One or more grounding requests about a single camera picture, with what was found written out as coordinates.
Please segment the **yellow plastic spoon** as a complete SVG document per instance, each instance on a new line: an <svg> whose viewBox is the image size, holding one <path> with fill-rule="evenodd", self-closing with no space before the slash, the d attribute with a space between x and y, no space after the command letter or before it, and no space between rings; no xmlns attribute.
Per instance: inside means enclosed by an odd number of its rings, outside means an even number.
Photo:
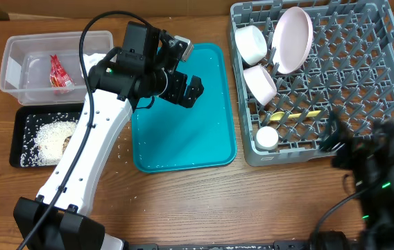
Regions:
<svg viewBox="0 0 394 250"><path fill-rule="evenodd" d="M320 110L315 110L315 111L309 111L306 115L306 117L315 117L317 115L320 114ZM270 118L269 121L270 122L276 122L276 121L280 121L285 115L285 112L274 112ZM302 116L302 113L296 113L296 114L290 114L288 116L289 119L296 119L296 118L300 118Z"/></svg>

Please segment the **large white plate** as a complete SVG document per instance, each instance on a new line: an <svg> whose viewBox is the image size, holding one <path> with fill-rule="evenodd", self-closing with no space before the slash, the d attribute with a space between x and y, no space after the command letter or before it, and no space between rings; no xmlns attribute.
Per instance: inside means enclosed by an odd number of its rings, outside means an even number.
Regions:
<svg viewBox="0 0 394 250"><path fill-rule="evenodd" d="M271 47L275 50L273 64L278 72L290 74L306 61L314 38L311 17L300 7L291 7L280 17Z"/></svg>

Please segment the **white cup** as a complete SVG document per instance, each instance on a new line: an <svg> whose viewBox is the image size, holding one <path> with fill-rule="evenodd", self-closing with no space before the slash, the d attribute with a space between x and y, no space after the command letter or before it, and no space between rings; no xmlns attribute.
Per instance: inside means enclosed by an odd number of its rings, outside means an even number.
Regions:
<svg viewBox="0 0 394 250"><path fill-rule="evenodd" d="M263 151L272 151L278 146L279 135L274 128L270 126L264 126L257 131L254 139L257 149Z"/></svg>

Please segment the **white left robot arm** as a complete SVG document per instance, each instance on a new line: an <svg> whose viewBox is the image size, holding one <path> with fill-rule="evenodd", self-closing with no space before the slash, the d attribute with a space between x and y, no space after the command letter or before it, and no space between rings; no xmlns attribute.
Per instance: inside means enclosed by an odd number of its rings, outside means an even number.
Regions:
<svg viewBox="0 0 394 250"><path fill-rule="evenodd" d="M91 217L104 165L143 98L191 108L203 93L197 76L177 71L193 51L190 40L129 22L120 47L83 68L87 94L76 130L53 173L34 199L20 198L13 216L21 249L127 249Z"/></svg>

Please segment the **red snack wrapper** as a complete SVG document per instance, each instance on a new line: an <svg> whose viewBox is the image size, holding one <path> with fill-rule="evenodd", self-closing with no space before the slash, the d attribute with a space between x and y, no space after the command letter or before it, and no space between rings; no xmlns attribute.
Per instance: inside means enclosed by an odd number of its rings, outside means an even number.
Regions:
<svg viewBox="0 0 394 250"><path fill-rule="evenodd" d="M54 94L66 94L74 88L74 82L61 65L57 55L51 56L51 72L49 76Z"/></svg>

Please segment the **brown food scraps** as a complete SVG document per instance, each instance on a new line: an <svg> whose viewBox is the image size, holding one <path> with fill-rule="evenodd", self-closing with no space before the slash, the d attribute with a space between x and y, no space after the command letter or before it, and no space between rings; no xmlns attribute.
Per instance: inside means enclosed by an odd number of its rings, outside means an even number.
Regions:
<svg viewBox="0 0 394 250"><path fill-rule="evenodd" d="M66 148L67 148L67 146L69 144L70 139L71 139L71 136L65 138L65 140L64 140L64 142L62 144L62 153L65 152L65 150L66 150Z"/></svg>

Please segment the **small white bowl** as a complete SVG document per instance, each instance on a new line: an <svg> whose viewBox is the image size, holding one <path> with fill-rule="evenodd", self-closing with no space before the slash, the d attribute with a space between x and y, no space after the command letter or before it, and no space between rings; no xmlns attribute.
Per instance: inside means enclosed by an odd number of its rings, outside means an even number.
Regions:
<svg viewBox="0 0 394 250"><path fill-rule="evenodd" d="M264 35L256 26L246 26L234 32L237 49L246 64L256 65L268 52Z"/></svg>

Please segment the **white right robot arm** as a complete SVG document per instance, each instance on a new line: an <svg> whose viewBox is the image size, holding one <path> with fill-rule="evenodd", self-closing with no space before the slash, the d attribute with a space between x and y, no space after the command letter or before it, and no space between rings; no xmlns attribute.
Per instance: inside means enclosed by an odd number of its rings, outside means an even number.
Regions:
<svg viewBox="0 0 394 250"><path fill-rule="evenodd" d="M332 166L352 172L355 192L330 208L309 238L310 249L394 249L394 118L377 120L369 139L354 137L336 111L329 114L320 144L322 152L335 152ZM339 231L321 231L325 220L356 199L365 228L353 242Z"/></svg>

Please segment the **rice grains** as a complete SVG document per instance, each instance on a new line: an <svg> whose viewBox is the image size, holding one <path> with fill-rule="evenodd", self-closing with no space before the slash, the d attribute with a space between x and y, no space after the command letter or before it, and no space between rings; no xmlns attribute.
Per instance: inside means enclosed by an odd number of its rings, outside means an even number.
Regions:
<svg viewBox="0 0 394 250"><path fill-rule="evenodd" d="M19 155L20 167L57 165L63 155L62 144L72 136L79 112L52 112L27 115L23 143Z"/></svg>

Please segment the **pink bowl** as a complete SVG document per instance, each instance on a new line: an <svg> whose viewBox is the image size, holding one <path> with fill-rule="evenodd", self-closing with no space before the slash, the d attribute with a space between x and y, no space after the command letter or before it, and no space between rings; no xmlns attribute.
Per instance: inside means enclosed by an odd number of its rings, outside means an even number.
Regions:
<svg viewBox="0 0 394 250"><path fill-rule="evenodd" d="M276 85L265 67L256 65L243 71L243 77L256 100L266 106L277 94Z"/></svg>

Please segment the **white tissue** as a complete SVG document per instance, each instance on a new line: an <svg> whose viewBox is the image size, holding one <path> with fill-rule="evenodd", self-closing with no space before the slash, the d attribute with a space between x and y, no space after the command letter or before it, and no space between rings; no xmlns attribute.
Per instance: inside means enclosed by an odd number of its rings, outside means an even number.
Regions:
<svg viewBox="0 0 394 250"><path fill-rule="evenodd" d="M90 69L95 66L100 60L104 59L105 53L93 53L91 55L83 54L84 66L87 74L89 74Z"/></svg>

